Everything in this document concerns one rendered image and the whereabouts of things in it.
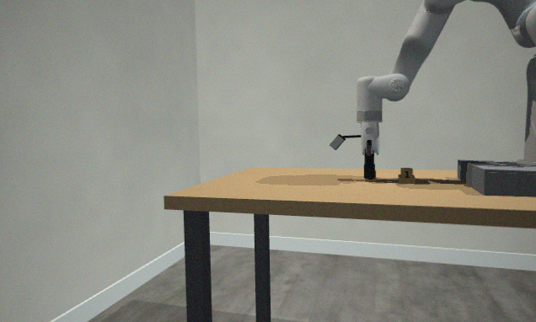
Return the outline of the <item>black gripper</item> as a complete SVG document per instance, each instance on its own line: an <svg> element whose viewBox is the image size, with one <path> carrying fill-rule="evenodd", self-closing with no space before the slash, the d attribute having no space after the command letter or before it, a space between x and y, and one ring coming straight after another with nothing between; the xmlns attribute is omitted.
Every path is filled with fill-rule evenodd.
<svg viewBox="0 0 536 322"><path fill-rule="evenodd" d="M362 154L365 155L364 178L375 178L374 153L379 155L379 122L383 121L357 121L361 122ZM368 130L368 129L371 129Z"/></svg>

